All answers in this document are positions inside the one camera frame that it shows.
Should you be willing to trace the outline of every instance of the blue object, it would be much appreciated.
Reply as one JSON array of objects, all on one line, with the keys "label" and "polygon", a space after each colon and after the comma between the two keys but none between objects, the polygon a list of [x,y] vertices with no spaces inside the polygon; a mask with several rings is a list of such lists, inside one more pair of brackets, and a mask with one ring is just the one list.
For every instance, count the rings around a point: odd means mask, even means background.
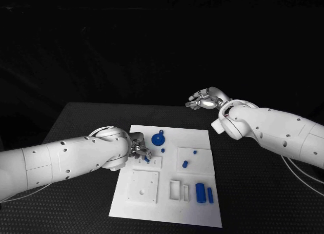
[{"label": "blue object", "polygon": [[195,196],[198,203],[207,202],[204,184],[201,183],[195,184]]},{"label": "blue object", "polygon": [[148,159],[148,157],[146,157],[146,156],[145,156],[145,161],[146,161],[146,162],[150,162],[150,160]]},{"label": "blue object", "polygon": [[184,168],[188,167],[188,161],[184,161],[182,167],[184,167]]},{"label": "blue object", "polygon": [[163,130],[161,130],[159,133],[156,133],[152,137],[152,143],[156,145],[156,146],[161,146],[163,145],[163,142],[165,142],[165,138],[163,138]]},{"label": "blue object", "polygon": [[214,203],[213,190],[211,190],[211,188],[208,188],[208,198],[210,198],[210,203]]}]

